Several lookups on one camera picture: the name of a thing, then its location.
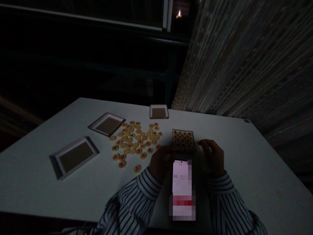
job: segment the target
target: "blue striped sleeve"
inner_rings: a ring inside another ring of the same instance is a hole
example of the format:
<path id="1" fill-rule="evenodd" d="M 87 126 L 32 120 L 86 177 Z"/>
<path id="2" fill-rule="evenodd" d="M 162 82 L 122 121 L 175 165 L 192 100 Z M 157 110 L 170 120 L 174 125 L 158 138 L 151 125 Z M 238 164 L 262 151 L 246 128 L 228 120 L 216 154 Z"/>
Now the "blue striped sleeve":
<path id="1" fill-rule="evenodd" d="M 111 197 L 94 234 L 143 234 L 161 188 L 146 168 Z"/>
<path id="2" fill-rule="evenodd" d="M 207 188 L 214 234 L 267 234 L 260 219 L 247 209 L 227 172 L 208 177 Z"/>

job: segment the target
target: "white table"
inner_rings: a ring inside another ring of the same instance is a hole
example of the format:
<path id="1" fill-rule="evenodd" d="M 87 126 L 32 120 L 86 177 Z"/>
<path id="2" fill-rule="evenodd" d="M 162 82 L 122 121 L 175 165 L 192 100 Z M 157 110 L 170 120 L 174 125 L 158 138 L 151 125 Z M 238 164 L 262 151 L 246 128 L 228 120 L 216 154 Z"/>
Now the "white table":
<path id="1" fill-rule="evenodd" d="M 124 169 L 112 160 L 112 143 L 87 126 L 105 112 L 140 121 L 147 132 L 149 107 L 80 98 L 0 154 L 0 211 L 97 222 L 109 198 L 136 176 L 135 165 L 149 165 L 129 155 Z M 269 234 L 313 234 L 313 196 L 251 123 L 242 119 L 169 110 L 160 119 L 164 133 L 159 143 L 171 141 L 171 129 L 192 130 L 196 141 L 215 140 L 225 152 L 225 169 L 250 210 Z M 49 154 L 68 143 L 89 136 L 100 154 L 63 181 L 56 180 Z M 202 149 L 197 147 L 193 174 L 200 172 Z M 156 202 L 150 227 L 212 232 L 209 205 L 196 184 L 197 221 L 172 223 L 168 219 L 169 176 Z"/>

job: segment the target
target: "smartphone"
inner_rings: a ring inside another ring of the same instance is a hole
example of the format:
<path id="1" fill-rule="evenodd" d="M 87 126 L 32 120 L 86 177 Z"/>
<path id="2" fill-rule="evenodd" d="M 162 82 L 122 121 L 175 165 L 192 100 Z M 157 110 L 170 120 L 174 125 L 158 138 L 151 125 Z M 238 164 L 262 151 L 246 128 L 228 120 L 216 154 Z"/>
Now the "smartphone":
<path id="1" fill-rule="evenodd" d="M 172 198 L 170 198 L 173 221 L 195 221 L 196 204 L 192 200 L 191 160 L 175 160 L 172 171 Z"/>

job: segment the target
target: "person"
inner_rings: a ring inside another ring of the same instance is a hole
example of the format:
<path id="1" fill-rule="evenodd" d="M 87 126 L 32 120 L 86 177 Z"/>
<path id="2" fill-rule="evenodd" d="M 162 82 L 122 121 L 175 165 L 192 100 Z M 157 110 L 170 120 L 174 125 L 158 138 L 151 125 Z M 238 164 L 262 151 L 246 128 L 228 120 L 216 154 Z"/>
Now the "person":
<path id="1" fill-rule="evenodd" d="M 247 209 L 224 169 L 224 151 L 213 140 L 201 140 L 210 174 L 207 190 L 214 234 L 267 234 L 260 219 Z M 169 154 L 167 162 L 164 157 Z M 106 204 L 94 234 L 143 234 L 152 216 L 162 183 L 176 152 L 162 146 L 149 166 L 119 190 Z"/>

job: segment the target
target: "cardboard box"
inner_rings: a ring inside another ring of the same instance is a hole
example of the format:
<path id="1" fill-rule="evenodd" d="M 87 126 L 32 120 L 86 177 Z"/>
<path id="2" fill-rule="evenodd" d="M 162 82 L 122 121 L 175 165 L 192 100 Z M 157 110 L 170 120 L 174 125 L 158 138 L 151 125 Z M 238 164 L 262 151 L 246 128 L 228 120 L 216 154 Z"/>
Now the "cardboard box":
<path id="1" fill-rule="evenodd" d="M 63 180 L 99 154 L 89 137 L 82 137 L 51 154 L 50 160 L 58 180 Z"/>
<path id="2" fill-rule="evenodd" d="M 126 119 L 111 113 L 105 113 L 88 126 L 89 129 L 110 137 Z"/>
<path id="3" fill-rule="evenodd" d="M 194 154 L 197 151 L 195 138 L 193 135 L 193 131 L 185 131 L 185 130 L 178 130 L 178 129 L 172 129 L 172 141 L 173 141 L 173 148 L 177 146 L 176 151 L 178 152 L 185 152 L 188 154 Z"/>
<path id="4" fill-rule="evenodd" d="M 150 119 L 169 119 L 169 111 L 166 104 L 151 104 Z"/>

